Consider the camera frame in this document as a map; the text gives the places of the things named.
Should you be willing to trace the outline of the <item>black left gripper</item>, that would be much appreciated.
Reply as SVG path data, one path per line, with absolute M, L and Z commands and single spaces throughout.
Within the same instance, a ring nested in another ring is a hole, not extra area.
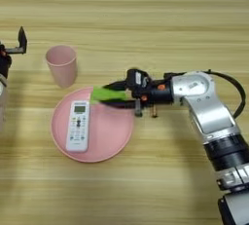
M 18 32 L 19 47 L 7 49 L 3 44 L 0 44 L 0 74 L 8 78 L 9 69 L 12 65 L 11 55 L 25 54 L 27 49 L 27 38 L 23 27 Z

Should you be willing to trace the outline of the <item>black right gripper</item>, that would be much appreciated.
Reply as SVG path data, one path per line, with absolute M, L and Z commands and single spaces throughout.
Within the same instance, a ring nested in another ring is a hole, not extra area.
M 126 80 L 116 81 L 104 86 L 104 89 L 111 91 L 125 91 Z M 166 80 L 156 80 L 148 82 L 145 87 L 136 86 L 131 91 L 134 100 L 108 99 L 101 100 L 102 104 L 118 109 L 134 109 L 135 116 L 142 117 L 142 110 L 149 108 L 152 117 L 158 116 L 158 104 L 171 104 L 173 93 L 171 84 Z

